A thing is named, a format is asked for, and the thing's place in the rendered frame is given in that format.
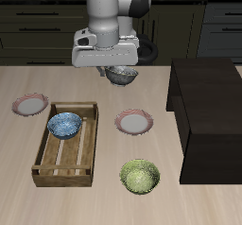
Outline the blue bowl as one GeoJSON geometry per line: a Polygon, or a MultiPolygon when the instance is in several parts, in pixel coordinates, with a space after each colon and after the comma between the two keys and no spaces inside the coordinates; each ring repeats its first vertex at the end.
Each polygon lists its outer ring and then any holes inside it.
{"type": "Polygon", "coordinates": [[[81,118],[72,112],[54,115],[47,123],[48,130],[58,139],[71,139],[78,134],[82,125],[81,118]]]}

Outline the dark kitchen cupboards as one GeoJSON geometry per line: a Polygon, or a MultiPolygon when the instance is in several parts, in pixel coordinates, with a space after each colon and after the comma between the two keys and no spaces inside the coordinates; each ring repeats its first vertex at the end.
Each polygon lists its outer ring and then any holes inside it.
{"type": "MultiPolygon", "coordinates": [[[[197,55],[211,0],[151,0],[132,27],[157,46],[153,65],[197,55]]],[[[88,26],[86,0],[0,0],[0,65],[73,65],[75,33],[88,26]]]]}

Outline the green bowl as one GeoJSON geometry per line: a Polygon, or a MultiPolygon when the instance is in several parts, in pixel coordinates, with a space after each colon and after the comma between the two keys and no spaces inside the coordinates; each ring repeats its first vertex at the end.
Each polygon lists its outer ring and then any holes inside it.
{"type": "Polygon", "coordinates": [[[120,170],[120,181],[135,195],[150,193],[160,182],[160,171],[154,163],[136,159],[125,163],[120,170]]]}

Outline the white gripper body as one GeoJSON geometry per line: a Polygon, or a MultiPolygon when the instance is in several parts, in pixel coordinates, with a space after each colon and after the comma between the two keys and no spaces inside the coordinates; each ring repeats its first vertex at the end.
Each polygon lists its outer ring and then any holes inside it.
{"type": "Polygon", "coordinates": [[[121,39],[111,50],[83,50],[75,46],[72,64],[75,67],[135,65],[138,62],[139,39],[121,39]]]}

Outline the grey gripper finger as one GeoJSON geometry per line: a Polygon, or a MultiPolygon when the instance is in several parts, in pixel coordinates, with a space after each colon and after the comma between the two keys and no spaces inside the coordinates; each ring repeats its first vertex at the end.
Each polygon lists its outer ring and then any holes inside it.
{"type": "Polygon", "coordinates": [[[105,77],[106,73],[105,73],[105,70],[102,67],[97,66],[96,69],[99,72],[101,77],[105,77]]]}

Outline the dark wooden cabinet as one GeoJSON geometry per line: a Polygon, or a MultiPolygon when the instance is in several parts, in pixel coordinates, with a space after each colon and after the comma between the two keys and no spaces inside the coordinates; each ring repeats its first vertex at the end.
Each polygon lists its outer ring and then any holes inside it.
{"type": "Polygon", "coordinates": [[[181,140],[181,184],[242,184],[242,77],[231,60],[174,59],[166,109],[181,140]]]}

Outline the black bowl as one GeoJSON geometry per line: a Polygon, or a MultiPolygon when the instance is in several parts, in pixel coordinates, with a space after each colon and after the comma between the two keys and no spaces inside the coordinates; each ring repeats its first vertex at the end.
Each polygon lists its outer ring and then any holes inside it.
{"type": "Polygon", "coordinates": [[[116,86],[126,86],[134,81],[139,73],[128,66],[106,66],[105,74],[111,84],[116,86]]]}

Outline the white plate with red rim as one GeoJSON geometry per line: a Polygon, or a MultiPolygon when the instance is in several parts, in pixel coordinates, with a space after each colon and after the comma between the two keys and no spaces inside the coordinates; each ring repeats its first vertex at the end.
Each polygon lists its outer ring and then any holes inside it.
{"type": "Polygon", "coordinates": [[[48,97],[43,94],[27,94],[17,98],[12,103],[11,110],[17,115],[28,117],[41,113],[48,103],[48,97]]]}
{"type": "Polygon", "coordinates": [[[118,130],[128,135],[142,135],[154,125],[152,116],[139,109],[122,111],[115,117],[114,124],[118,130]]]}

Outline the wooden slat tray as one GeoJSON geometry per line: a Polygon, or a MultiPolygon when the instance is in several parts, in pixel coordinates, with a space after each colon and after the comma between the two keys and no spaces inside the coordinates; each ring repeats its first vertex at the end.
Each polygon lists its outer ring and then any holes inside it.
{"type": "Polygon", "coordinates": [[[63,141],[48,128],[31,167],[37,187],[91,187],[95,166],[98,125],[96,102],[52,102],[47,120],[59,113],[77,114],[82,121],[78,134],[63,141]]]}

